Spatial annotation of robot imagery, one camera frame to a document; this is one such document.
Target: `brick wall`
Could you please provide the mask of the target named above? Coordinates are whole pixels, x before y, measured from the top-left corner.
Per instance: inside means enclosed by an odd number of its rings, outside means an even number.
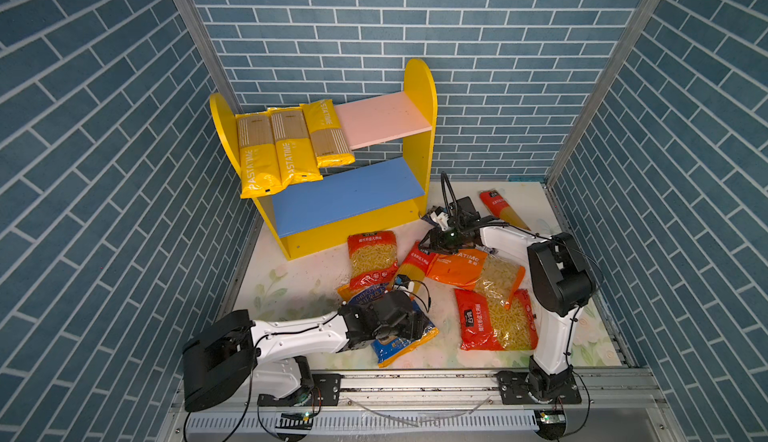
[[[171,0],[0,0],[0,440],[152,440],[254,205]]]
[[[663,0],[555,185],[689,440],[766,440],[768,0]]]
[[[249,110],[398,92],[420,57],[440,103],[433,172],[541,179],[639,0],[195,1]]]

